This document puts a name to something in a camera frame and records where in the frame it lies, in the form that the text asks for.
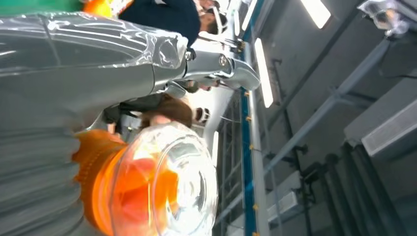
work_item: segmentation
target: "steel beam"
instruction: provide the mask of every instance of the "steel beam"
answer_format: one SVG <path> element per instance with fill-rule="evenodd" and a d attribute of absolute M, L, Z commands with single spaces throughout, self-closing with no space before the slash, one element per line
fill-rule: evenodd
<path fill-rule="evenodd" d="M 282 102 L 280 109 L 272 115 L 272 118 L 270 119 L 270 122 L 268 124 L 268 129 L 271 129 L 275 122 L 278 120 L 278 118 L 283 114 L 283 111 L 288 108 L 290 105 L 292 99 L 297 95 L 297 93 L 301 90 L 301 88 L 304 86 L 304 84 L 307 82 L 307 80 L 311 77 L 311 75 L 316 71 L 317 67 L 322 63 L 322 61 L 327 57 L 330 50 L 333 48 L 333 46 L 336 44 L 336 42 L 339 40 L 340 36 L 343 34 L 345 29 L 350 25 L 350 23 L 353 21 L 353 19 L 358 15 L 359 11 L 356 9 L 356 5 L 353 7 L 349 15 L 344 19 L 344 21 L 341 23 L 337 31 L 334 33 L 334 35 L 331 37 L 331 39 L 328 41 L 327 45 L 323 48 L 322 52 L 317 56 L 317 58 L 314 60 L 313 64 L 307 69 L 306 73 L 303 75 L 303 77 L 300 79 L 300 82 L 297 84 L 297 86 L 294 88 L 293 91 L 291 91 L 290 95 L 288 95 L 284 101 Z"/>
<path fill-rule="evenodd" d="M 337 88 L 340 94 L 346 94 L 358 83 L 362 77 L 375 66 L 388 49 L 389 41 L 383 40 L 378 46 L 372 50 L 372 52 L 362 61 L 362 63 L 349 75 L 349 77 Z M 266 175 L 283 157 L 285 157 L 298 142 L 323 118 L 327 112 L 337 104 L 337 98 L 332 95 L 329 97 L 323 105 L 314 113 L 314 115 L 299 129 L 299 131 L 283 146 L 281 151 L 269 162 L 264 168 L 264 174 Z M 239 203 L 242 200 L 243 195 L 239 194 L 235 200 Z M 230 210 L 237 205 L 235 202 L 231 202 L 226 209 L 219 214 L 216 223 L 221 221 Z"/>

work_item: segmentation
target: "ceiling light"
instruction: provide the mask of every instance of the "ceiling light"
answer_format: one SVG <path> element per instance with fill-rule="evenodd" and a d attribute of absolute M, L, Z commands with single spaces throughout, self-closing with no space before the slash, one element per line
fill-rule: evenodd
<path fill-rule="evenodd" d="M 217 166 L 217 152 L 219 146 L 219 132 L 215 131 L 213 136 L 213 150 L 211 151 L 211 158 L 213 160 L 214 167 Z"/>
<path fill-rule="evenodd" d="M 242 24 L 242 30 L 243 31 L 245 31 L 246 30 L 246 28 L 247 28 L 247 26 L 248 26 L 248 24 L 249 24 L 249 20 L 250 20 L 250 18 L 252 17 L 252 13 L 253 13 L 253 10 L 255 9 L 255 6 L 256 6 L 256 2 L 257 2 L 258 0 L 252 0 L 251 2 L 250 2 L 250 5 L 249 5 L 249 8 L 248 8 L 248 11 L 247 11 L 247 13 L 246 13 L 246 16 L 245 16 L 245 19 L 243 20 L 243 24 Z"/>
<path fill-rule="evenodd" d="M 331 14 L 320 0 L 301 0 L 308 14 L 319 29 L 325 26 Z"/>
<path fill-rule="evenodd" d="M 267 63 L 265 62 L 264 48 L 260 38 L 257 38 L 255 41 L 255 55 L 258 62 L 259 77 L 261 78 L 262 96 L 265 107 L 268 108 L 273 102 L 273 97 Z"/>
<path fill-rule="evenodd" d="M 239 36 L 240 34 L 240 22 L 239 22 L 239 12 L 235 11 L 233 14 L 233 20 L 235 24 L 235 35 Z"/>

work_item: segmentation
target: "dark jacket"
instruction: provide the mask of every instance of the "dark jacket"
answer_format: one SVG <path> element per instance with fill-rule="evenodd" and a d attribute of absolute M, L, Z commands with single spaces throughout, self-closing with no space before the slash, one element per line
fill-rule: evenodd
<path fill-rule="evenodd" d="M 119 18 L 139 25 L 180 33 L 188 38 L 188 47 L 200 32 L 200 17 L 193 0 L 134 0 Z"/>

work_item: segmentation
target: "gray robot arm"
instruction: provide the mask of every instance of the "gray robot arm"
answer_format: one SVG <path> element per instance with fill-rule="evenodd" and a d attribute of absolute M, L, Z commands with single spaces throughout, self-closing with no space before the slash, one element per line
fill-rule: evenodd
<path fill-rule="evenodd" d="M 176 80 L 259 85 L 244 62 L 186 59 L 185 38 L 83 13 L 0 17 L 0 235 L 90 236 L 71 162 L 106 107 Z"/>

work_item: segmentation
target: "clear plastic dome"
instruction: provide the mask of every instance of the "clear plastic dome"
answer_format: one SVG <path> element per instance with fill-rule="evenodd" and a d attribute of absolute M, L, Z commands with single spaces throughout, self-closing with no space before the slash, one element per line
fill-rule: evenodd
<path fill-rule="evenodd" d="M 216 170 L 205 142 L 177 122 L 147 128 L 115 169 L 114 235 L 209 235 L 217 198 Z"/>

